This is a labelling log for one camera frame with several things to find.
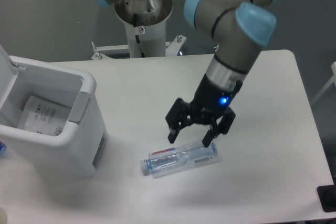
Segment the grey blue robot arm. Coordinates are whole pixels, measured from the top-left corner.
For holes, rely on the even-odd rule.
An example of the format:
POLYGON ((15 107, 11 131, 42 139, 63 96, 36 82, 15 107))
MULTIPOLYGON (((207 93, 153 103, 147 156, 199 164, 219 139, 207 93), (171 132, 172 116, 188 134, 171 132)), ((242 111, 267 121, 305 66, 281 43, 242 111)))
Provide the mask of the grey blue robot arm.
MULTIPOLYGON (((114 5, 127 30, 132 58, 166 55, 165 22, 172 12, 172 0, 95 0, 114 5)), ((177 99, 166 121, 168 139, 173 143, 180 130, 192 124, 208 125, 203 145, 226 134, 235 118, 230 103, 267 46, 276 27, 276 18, 265 6, 275 0, 186 0, 187 22, 217 44, 214 56, 191 102, 177 99)))

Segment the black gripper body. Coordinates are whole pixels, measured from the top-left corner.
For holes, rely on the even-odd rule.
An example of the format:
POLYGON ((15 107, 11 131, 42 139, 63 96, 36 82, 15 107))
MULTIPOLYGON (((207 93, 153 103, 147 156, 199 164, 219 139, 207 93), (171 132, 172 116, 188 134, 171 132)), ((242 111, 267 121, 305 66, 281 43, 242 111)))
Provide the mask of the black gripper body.
POLYGON ((213 84, 207 76, 203 76, 190 103, 188 114, 192 123, 230 127, 236 114, 229 106, 242 85, 242 81, 236 80, 233 89, 227 91, 213 84))

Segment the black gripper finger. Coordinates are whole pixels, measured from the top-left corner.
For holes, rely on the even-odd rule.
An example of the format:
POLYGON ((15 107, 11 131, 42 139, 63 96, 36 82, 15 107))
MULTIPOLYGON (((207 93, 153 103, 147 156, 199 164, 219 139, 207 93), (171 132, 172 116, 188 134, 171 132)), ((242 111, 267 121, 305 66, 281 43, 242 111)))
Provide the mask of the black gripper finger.
POLYGON ((202 143, 205 147, 209 147, 213 139, 220 134, 227 134, 233 121, 235 119, 235 112, 229 107, 225 110, 222 119, 219 123, 213 118, 211 119, 210 129, 205 134, 202 143))
POLYGON ((193 102, 187 103, 182 98, 177 98, 170 108, 165 120, 169 126, 169 142, 175 142, 180 130, 195 124, 199 116, 199 106, 193 102))

